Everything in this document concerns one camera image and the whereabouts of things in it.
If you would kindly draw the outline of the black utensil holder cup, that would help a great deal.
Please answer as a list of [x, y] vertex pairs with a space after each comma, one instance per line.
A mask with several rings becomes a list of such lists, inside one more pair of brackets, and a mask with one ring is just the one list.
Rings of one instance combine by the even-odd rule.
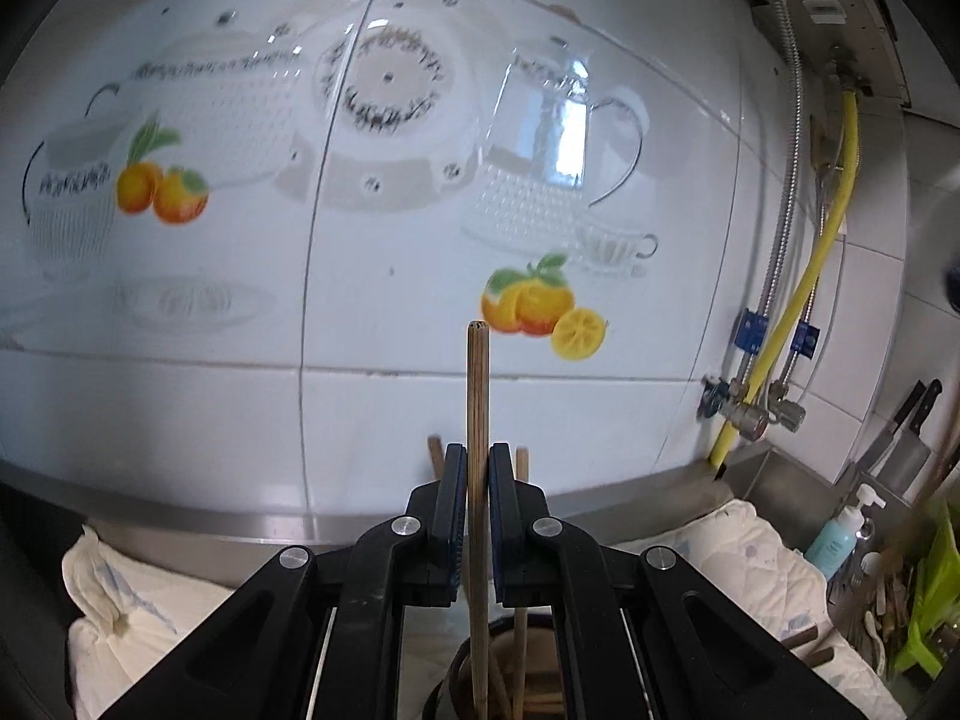
[[[562, 668], [553, 617], [547, 613], [526, 616], [526, 630], [521, 634], [526, 645], [524, 656], [519, 655], [519, 647], [514, 644], [514, 621], [516, 617], [505, 616], [490, 624], [490, 652], [500, 660], [506, 688], [511, 694], [512, 718], [565, 718]], [[455, 652], [448, 671], [428, 695], [421, 717], [428, 720], [475, 718], [470, 640]], [[488, 718], [503, 718], [491, 684]]]

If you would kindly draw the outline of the white quilted fish-print cloth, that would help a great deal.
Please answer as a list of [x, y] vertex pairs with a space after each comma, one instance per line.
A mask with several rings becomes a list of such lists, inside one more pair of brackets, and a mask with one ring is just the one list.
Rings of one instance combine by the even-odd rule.
[[[734, 600], [775, 639], [828, 628], [827, 582], [782, 544], [755, 507], [731, 500], [662, 535], [620, 544], [640, 554], [665, 544]], [[65, 589], [80, 610], [68, 629], [76, 717], [103, 715], [231, 592], [124, 556], [86, 527], [62, 559]], [[418, 718], [467, 637], [467, 608], [413, 610], [405, 619], [398, 715]]]

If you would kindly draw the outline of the teal soap pump bottle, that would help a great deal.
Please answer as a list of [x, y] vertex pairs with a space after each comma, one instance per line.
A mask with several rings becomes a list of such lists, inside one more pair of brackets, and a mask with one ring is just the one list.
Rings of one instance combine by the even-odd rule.
[[862, 527], [866, 523], [867, 507], [885, 509], [887, 501], [867, 483], [859, 484], [853, 500], [841, 505], [838, 514], [830, 518], [804, 553], [807, 562], [823, 575], [832, 580], [848, 557], [853, 554], [859, 541]]

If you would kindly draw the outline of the metal angle valve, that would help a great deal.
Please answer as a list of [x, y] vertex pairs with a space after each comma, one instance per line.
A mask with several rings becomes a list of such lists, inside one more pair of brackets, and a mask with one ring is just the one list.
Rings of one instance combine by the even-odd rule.
[[775, 380], [766, 388], [766, 410], [773, 424], [784, 427], [789, 433], [797, 433], [804, 422], [804, 406], [789, 398], [789, 385]]

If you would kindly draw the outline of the green plastic dish rack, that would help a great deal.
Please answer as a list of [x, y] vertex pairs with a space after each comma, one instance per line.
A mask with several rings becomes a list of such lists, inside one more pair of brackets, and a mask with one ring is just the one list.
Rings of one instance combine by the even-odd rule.
[[926, 640], [947, 621], [950, 610], [958, 605], [958, 509], [942, 502], [935, 517], [935, 534], [929, 553], [919, 562], [913, 606], [908, 622], [907, 643], [893, 659], [893, 669], [903, 673], [919, 667], [935, 679], [944, 668], [944, 660], [928, 647]]

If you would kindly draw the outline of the red-handled water valve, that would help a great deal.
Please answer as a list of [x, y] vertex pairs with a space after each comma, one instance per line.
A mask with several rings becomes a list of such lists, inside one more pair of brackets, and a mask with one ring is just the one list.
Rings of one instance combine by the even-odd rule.
[[745, 392], [747, 388], [737, 379], [705, 377], [698, 403], [698, 418], [722, 416], [740, 437], [748, 442], [757, 442], [765, 436], [770, 426], [770, 413], [763, 406], [748, 403]]

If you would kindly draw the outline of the black-handled kitchen knife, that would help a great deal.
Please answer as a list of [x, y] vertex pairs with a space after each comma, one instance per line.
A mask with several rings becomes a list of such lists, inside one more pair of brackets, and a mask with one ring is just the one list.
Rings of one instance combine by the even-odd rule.
[[895, 413], [900, 437], [877, 475], [877, 484], [889, 499], [901, 499], [928, 460], [931, 447], [921, 439], [921, 431], [942, 390], [944, 385], [937, 377], [929, 385], [921, 383], [919, 394], [909, 394]]

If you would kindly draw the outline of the cleaver knife on wall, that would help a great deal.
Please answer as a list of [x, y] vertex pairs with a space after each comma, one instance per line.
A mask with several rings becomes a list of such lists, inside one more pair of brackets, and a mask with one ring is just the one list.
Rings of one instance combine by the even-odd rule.
[[864, 450], [864, 454], [862, 454], [861, 458], [857, 461], [856, 470], [859, 473], [872, 472], [878, 465], [878, 462], [885, 457], [887, 450], [889, 450], [890, 445], [892, 445], [893, 439], [896, 438], [896, 434], [898, 434], [901, 426], [903, 426], [903, 422], [907, 421], [911, 413], [916, 410], [916, 406], [919, 405], [924, 392], [926, 392], [926, 384], [922, 380], [918, 380], [918, 382], [913, 385], [905, 401], [901, 403], [900, 408], [895, 411], [893, 418], [878, 431], [872, 444]]

